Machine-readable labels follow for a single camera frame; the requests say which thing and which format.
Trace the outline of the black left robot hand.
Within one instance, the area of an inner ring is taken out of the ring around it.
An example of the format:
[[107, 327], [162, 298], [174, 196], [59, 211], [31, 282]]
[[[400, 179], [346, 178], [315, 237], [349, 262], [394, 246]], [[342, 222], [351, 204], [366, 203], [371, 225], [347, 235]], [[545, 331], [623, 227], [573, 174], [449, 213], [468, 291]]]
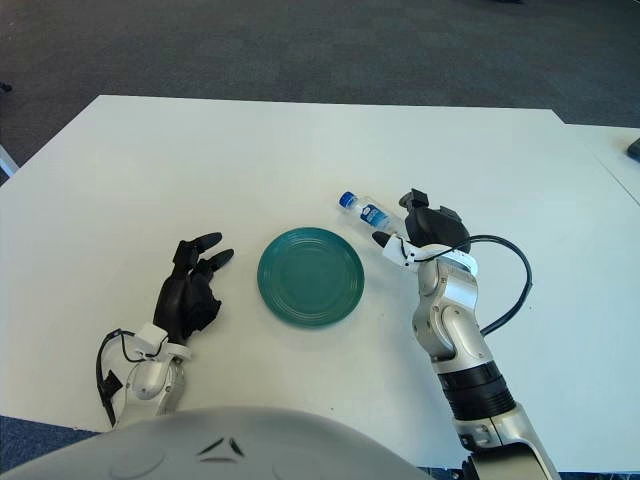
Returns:
[[195, 331], [216, 319], [222, 302], [214, 296], [211, 282], [232, 259], [234, 250], [223, 250], [209, 259], [201, 255], [221, 240], [222, 234], [214, 232], [179, 242], [153, 316], [153, 324], [166, 331], [169, 343], [185, 346]]

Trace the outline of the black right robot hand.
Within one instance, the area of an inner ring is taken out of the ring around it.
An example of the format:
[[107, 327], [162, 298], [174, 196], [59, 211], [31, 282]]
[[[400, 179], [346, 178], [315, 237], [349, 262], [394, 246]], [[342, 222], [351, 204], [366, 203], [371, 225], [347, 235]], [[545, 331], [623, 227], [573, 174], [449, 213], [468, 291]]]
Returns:
[[388, 236], [400, 236], [416, 247], [438, 244], [470, 252], [471, 246], [462, 244], [470, 234], [456, 211], [445, 206], [431, 208], [427, 194], [414, 188], [400, 198], [399, 205], [406, 215], [399, 229]]

